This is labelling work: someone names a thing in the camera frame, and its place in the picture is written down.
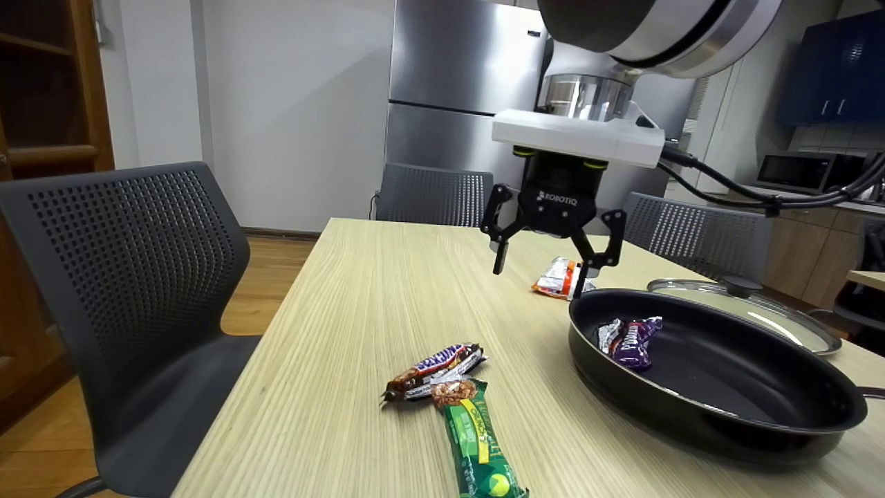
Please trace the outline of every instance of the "frying pan handle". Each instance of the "frying pan handle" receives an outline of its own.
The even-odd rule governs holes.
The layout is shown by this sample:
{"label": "frying pan handle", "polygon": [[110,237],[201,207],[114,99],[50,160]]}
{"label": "frying pan handle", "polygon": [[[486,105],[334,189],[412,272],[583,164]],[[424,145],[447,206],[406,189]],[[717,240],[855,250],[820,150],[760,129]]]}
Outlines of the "frying pan handle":
{"label": "frying pan handle", "polygon": [[881,390],[881,388],[863,388],[863,385],[858,385],[858,390],[863,394],[863,398],[885,398],[885,390]]}
{"label": "frying pan handle", "polygon": [[731,297],[753,297],[753,293],[762,290],[762,284],[757,284],[753,280],[742,280],[742,278],[721,278],[721,284]]}

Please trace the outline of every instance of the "wooden shelf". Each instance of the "wooden shelf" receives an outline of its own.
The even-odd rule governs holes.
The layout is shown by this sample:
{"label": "wooden shelf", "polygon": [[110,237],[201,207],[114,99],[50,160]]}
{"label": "wooden shelf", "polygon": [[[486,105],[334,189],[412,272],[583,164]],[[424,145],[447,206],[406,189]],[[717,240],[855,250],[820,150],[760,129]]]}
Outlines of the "wooden shelf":
{"label": "wooden shelf", "polygon": [[94,145],[64,145],[64,146],[9,146],[10,170],[29,170],[46,164],[76,164],[94,160],[99,152]]}
{"label": "wooden shelf", "polygon": [[36,52],[36,55],[54,55],[54,58],[75,58],[75,52],[65,51],[65,46],[23,40],[23,37],[10,37],[10,33],[0,33],[0,52],[9,52],[9,51]]}

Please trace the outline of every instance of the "chair backrest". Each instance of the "chair backrest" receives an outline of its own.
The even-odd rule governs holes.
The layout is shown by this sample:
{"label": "chair backrest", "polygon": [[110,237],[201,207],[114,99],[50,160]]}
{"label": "chair backrest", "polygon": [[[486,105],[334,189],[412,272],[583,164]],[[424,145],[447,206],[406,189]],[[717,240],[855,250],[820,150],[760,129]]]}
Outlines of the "chair backrest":
{"label": "chair backrest", "polygon": [[[863,229],[859,272],[885,272],[885,221],[872,221]],[[885,293],[859,282],[845,282],[836,297],[836,316],[866,329],[885,331]]]}
{"label": "chair backrest", "polygon": [[386,164],[379,219],[477,228],[491,190],[486,172]]}
{"label": "chair backrest", "polygon": [[103,445],[126,394],[222,336],[248,260],[242,229],[204,164],[5,182],[0,211]]}
{"label": "chair backrest", "polygon": [[713,280],[766,280],[772,221],[762,214],[682,206],[631,190],[625,237]]}

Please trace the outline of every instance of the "floor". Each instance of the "floor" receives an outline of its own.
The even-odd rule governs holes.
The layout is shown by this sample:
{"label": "floor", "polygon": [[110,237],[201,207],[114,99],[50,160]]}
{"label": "floor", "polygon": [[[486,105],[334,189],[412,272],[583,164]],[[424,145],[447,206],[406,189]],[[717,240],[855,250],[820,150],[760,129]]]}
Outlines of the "floor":
{"label": "floor", "polygon": [[[270,323],[313,237],[248,236],[248,247],[248,269],[222,322],[229,336],[259,336]],[[89,417],[79,385],[72,380],[0,435],[0,498],[57,496],[89,475],[94,475]]]}

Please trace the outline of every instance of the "black frying pan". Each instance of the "black frying pan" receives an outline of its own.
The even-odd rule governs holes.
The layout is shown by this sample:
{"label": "black frying pan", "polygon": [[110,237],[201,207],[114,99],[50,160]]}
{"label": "black frying pan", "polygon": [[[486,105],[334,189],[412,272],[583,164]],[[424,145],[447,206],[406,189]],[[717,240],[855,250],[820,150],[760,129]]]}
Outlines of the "black frying pan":
{"label": "black frying pan", "polygon": [[[589,290],[569,305],[581,380],[659,435],[743,464],[811,464],[866,417],[863,394],[811,351],[695,302]],[[663,316],[652,367],[596,349],[610,319]]]}

